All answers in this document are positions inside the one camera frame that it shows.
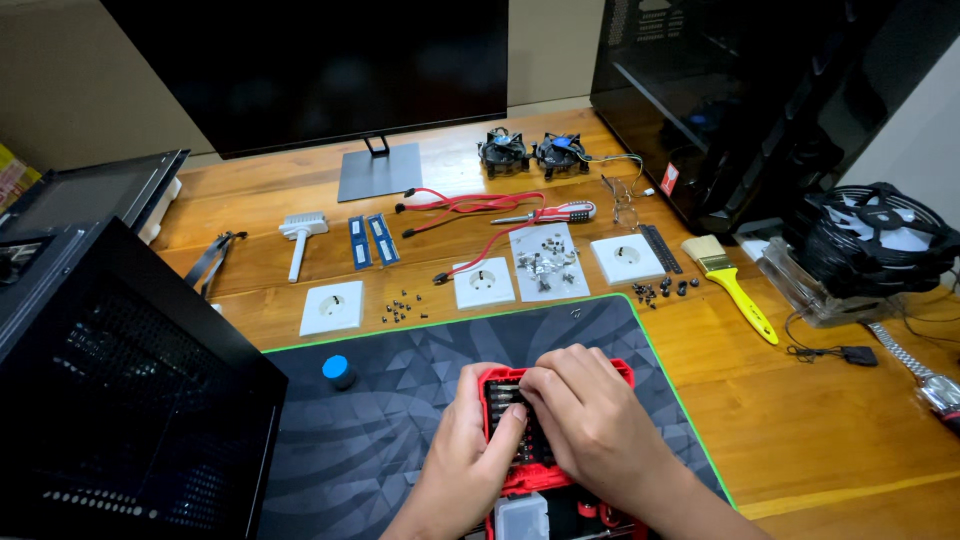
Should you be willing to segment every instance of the white brush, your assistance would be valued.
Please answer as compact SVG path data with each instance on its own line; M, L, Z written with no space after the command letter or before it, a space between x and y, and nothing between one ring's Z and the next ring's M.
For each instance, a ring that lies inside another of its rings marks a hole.
M297 282L297 276L300 275L300 263L303 261L303 248L306 246L306 237L312 234L326 233L329 228L324 221L324 213L321 211L295 213L288 215L280 226L280 232L288 240L297 240L297 247L294 249L294 259L290 262L290 283Z

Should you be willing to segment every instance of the black computer case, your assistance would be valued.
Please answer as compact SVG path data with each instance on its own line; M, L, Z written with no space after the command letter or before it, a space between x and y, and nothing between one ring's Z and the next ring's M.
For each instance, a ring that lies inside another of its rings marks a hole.
M0 282L0 536L254 537L286 377L119 218Z
M958 35L942 0L607 0L590 102L690 229L732 233L833 187Z

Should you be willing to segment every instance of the electrical outlet cover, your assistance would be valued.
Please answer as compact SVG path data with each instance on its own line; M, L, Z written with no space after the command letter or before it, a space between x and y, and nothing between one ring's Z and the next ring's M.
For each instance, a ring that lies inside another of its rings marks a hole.
M363 282L346 282L306 291L300 336L359 328L363 320Z
M627 234L590 242L608 285L645 282L666 275L643 234Z
M454 264L454 270L466 264ZM457 309L499 306L516 302L514 282L503 257L485 258L469 270L453 275Z

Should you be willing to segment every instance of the red screwdriver handle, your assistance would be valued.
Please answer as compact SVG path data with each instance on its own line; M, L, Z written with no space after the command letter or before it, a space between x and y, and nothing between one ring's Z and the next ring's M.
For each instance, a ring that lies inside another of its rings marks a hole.
M587 221L597 214L597 206L590 201L573 201L558 207L534 210L536 221Z

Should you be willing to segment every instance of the monitor base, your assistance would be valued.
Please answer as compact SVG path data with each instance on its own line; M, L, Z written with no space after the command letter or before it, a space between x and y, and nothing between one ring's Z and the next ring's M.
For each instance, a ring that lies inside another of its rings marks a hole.
M401 193L411 187L423 187L420 171L420 144L412 142L399 146L344 154L340 165L340 190L337 202L356 201Z

